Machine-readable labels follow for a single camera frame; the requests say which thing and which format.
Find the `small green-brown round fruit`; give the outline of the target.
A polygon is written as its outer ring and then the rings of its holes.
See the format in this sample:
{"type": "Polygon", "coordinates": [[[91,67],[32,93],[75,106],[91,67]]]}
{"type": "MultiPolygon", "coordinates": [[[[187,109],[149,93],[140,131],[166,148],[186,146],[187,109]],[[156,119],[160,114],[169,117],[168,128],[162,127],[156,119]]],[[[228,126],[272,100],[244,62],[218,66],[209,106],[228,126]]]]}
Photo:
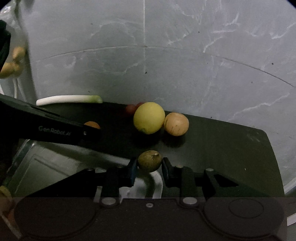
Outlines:
{"type": "Polygon", "coordinates": [[[155,150],[145,151],[138,157],[138,167],[148,173],[158,170],[163,156],[155,150]]]}

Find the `tan striped round melon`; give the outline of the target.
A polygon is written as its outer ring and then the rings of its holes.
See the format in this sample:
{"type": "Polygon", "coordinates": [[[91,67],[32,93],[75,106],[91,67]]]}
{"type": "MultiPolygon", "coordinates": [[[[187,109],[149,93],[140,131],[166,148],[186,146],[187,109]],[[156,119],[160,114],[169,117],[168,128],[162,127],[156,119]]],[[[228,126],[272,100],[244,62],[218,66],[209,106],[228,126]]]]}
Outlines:
{"type": "Polygon", "coordinates": [[[182,136],[189,129],[189,120],[181,113],[169,113],[164,121],[164,129],[170,135],[182,136]]]}

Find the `small orange tangerine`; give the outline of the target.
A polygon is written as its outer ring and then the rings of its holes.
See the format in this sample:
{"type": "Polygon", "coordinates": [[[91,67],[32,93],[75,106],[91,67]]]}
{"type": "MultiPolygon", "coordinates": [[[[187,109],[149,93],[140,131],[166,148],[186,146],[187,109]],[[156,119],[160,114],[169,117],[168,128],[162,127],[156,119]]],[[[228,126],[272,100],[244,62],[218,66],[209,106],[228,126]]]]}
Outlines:
{"type": "Polygon", "coordinates": [[[100,129],[100,125],[94,121],[88,121],[85,123],[86,126],[90,126],[90,127],[93,127],[93,128],[97,128],[97,129],[100,129]]]}

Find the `yellow lemon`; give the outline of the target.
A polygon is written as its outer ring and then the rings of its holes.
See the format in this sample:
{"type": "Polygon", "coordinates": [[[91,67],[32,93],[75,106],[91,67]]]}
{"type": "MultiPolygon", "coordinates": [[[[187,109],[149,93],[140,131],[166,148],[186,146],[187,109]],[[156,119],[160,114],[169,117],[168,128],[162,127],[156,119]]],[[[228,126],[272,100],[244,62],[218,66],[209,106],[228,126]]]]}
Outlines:
{"type": "Polygon", "coordinates": [[[150,135],[162,127],[165,117],[165,111],[159,104],[146,102],[136,110],[133,124],[137,130],[150,135]]]}

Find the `red cherry tomato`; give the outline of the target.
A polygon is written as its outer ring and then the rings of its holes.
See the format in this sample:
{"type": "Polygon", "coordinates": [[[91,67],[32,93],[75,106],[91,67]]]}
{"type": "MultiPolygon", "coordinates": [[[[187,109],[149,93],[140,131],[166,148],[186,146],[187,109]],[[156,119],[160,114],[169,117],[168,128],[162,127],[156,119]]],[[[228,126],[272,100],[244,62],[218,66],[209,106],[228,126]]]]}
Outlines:
{"type": "Polygon", "coordinates": [[[129,105],[126,106],[125,110],[129,114],[134,114],[136,112],[136,110],[137,110],[137,106],[134,105],[134,104],[129,104],[129,105]]]}
{"type": "Polygon", "coordinates": [[[143,105],[144,104],[144,102],[139,102],[137,105],[136,105],[136,107],[138,108],[138,107],[140,107],[141,105],[143,105]]]}

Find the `silver metal tray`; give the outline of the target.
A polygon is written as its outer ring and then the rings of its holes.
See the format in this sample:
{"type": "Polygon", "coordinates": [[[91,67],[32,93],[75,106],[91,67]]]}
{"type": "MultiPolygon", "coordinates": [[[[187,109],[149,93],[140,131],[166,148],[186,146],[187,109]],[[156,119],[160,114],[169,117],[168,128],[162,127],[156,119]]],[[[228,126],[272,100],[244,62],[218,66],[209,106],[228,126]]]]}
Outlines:
{"type": "Polygon", "coordinates": [[[128,159],[81,147],[26,140],[13,158],[4,185],[13,197],[23,197],[85,168],[101,173],[128,163],[128,159]]]}

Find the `clear plastic bag with potatoes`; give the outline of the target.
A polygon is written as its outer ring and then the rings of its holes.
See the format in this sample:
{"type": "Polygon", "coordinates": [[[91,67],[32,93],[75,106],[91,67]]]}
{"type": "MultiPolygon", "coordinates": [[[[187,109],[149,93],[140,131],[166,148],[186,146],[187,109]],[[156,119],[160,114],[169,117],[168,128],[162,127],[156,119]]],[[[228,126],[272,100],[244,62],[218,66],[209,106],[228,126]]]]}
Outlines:
{"type": "Polygon", "coordinates": [[[27,39],[14,14],[1,11],[1,79],[23,71],[27,39]]]}

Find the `black square side table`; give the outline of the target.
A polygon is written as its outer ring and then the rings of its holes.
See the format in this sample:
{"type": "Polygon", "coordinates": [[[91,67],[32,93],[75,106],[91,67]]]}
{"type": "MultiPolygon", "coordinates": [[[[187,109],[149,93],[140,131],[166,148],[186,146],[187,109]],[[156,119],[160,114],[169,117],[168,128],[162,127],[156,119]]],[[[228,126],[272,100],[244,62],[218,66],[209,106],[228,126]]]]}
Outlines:
{"type": "Polygon", "coordinates": [[[165,130],[146,135],[134,127],[124,104],[58,103],[45,108],[72,121],[98,123],[103,134],[94,148],[101,153],[131,159],[156,150],[172,165],[195,172],[212,168],[264,194],[284,196],[278,162],[262,130],[189,115],[189,129],[180,137],[165,130]]]}

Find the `white green leek stalk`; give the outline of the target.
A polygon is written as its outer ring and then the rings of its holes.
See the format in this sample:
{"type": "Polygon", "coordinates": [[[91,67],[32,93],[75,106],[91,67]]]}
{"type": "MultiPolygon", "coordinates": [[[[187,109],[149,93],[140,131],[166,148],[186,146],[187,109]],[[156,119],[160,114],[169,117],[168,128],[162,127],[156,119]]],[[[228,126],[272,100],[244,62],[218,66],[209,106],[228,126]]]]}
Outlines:
{"type": "Polygon", "coordinates": [[[56,103],[102,103],[103,100],[98,95],[56,95],[38,99],[37,106],[44,106],[56,103]]]}

